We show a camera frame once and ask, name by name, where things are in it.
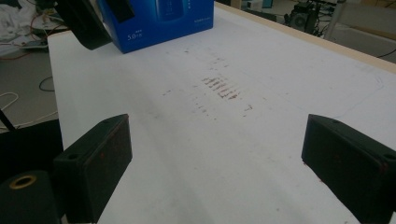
blue box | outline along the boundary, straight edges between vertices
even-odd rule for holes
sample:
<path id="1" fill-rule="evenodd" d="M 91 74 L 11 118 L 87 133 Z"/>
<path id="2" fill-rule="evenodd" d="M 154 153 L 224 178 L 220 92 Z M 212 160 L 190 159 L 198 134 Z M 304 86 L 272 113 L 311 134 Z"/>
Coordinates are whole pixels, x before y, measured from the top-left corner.
<path id="1" fill-rule="evenodd" d="M 123 53 L 213 27 L 214 0 L 130 0 L 129 4 L 134 16 L 120 21 L 106 0 L 98 0 L 106 28 Z"/>

black object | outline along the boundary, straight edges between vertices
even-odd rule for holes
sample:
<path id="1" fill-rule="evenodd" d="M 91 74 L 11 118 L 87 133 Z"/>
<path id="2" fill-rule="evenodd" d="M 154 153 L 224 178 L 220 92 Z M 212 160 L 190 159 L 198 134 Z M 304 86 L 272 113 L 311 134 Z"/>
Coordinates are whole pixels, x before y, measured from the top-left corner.
<path id="1" fill-rule="evenodd" d="M 231 5 L 231 0 L 216 0 L 216 2 L 222 3 L 227 6 Z"/>
<path id="2" fill-rule="evenodd" d="M 14 131 L 15 127 L 12 125 L 12 123 L 9 121 L 9 119 L 6 117 L 4 114 L 3 110 L 0 109 L 0 120 L 6 125 L 6 128 L 9 131 Z"/>
<path id="3" fill-rule="evenodd" d="M 131 158 L 126 115 L 100 122 L 55 158 L 67 220 L 96 223 Z"/>
<path id="4" fill-rule="evenodd" d="M 274 14 L 254 11 L 254 10 L 250 10 L 250 9 L 246 9 L 245 11 L 250 13 L 250 14 L 253 14 L 255 16 L 259 16 L 259 17 L 265 18 L 265 19 L 267 19 L 269 21 L 276 21 L 276 15 L 274 15 Z"/>
<path id="5" fill-rule="evenodd" d="M 0 186 L 0 223 L 58 224 L 50 176 L 29 171 L 11 177 Z"/>
<path id="6" fill-rule="evenodd" d="M 89 0 L 57 0 L 55 7 L 78 41 L 87 49 L 97 49 L 111 42 Z"/>
<path id="7" fill-rule="evenodd" d="M 52 160 L 63 151 L 57 119 L 0 134 L 0 183 L 31 170 L 52 172 Z"/>
<path id="8" fill-rule="evenodd" d="M 64 214 L 70 222 L 96 223 L 131 159 L 128 115 L 103 120 L 65 151 L 58 120 L 2 133 L 0 189 L 5 191 L 0 191 L 0 223 L 19 223 L 15 216 L 27 216 L 31 220 L 45 217 L 48 222 L 20 223 L 58 224 Z M 10 183 L 15 180 L 17 185 L 35 183 L 32 177 L 35 174 L 31 177 L 28 174 L 35 171 L 48 174 L 52 191 L 46 184 L 28 185 L 24 187 L 25 191 L 14 191 L 26 193 L 13 195 L 10 203 L 11 199 L 5 196 L 9 194 Z M 42 174 L 35 176 L 39 177 L 35 180 L 40 181 L 46 178 Z M 37 195 L 41 195 L 43 202 L 34 206 Z M 51 198 L 55 201 L 51 209 L 57 213 L 56 220 L 47 207 Z"/>
<path id="9" fill-rule="evenodd" d="M 106 2 L 119 23 L 134 17 L 129 0 Z M 57 3 L 56 10 L 85 48 L 97 49 L 111 42 L 110 35 L 89 0 L 57 0 Z"/>
<path id="10" fill-rule="evenodd" d="M 312 35 L 315 30 L 319 10 L 320 4 L 299 3 L 294 6 L 294 10 L 290 13 L 287 25 Z"/>
<path id="11" fill-rule="evenodd" d="M 106 0 L 119 23 L 134 17 L 134 8 L 129 0 Z"/>
<path id="12" fill-rule="evenodd" d="M 361 223 L 389 223 L 396 152 L 344 123 L 309 115 L 303 161 Z"/>

white tabletop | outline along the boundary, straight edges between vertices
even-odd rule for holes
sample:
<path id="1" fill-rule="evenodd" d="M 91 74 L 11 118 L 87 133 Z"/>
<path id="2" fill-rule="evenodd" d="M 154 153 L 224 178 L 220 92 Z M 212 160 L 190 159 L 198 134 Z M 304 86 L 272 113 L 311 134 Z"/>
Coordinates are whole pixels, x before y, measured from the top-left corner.
<path id="1" fill-rule="evenodd" d="M 130 116 L 99 223 L 357 222 L 302 162 L 307 116 L 396 149 L 396 75 L 270 26 L 216 7 L 213 29 L 124 55 L 50 37 L 65 147 Z"/>

gray floor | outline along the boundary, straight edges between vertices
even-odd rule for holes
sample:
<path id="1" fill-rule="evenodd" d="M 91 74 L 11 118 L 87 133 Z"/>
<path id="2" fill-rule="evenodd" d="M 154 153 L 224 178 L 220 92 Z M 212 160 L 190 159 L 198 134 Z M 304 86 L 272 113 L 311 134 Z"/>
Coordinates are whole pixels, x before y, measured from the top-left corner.
<path id="1" fill-rule="evenodd" d="M 40 50 L 16 60 L 4 60 L 16 58 L 23 53 L 15 52 L 2 56 L 0 60 L 0 95 L 6 92 L 19 95 L 19 99 L 4 109 L 4 113 L 17 127 L 20 126 L 19 124 L 34 121 L 20 128 L 58 118 L 58 115 L 54 114 L 36 121 L 57 110 L 55 92 L 39 89 L 40 82 L 46 77 L 51 77 L 50 55 Z M 52 79 L 43 82 L 42 89 L 53 90 Z M 15 98 L 12 94 L 0 97 L 0 107 L 3 108 Z"/>

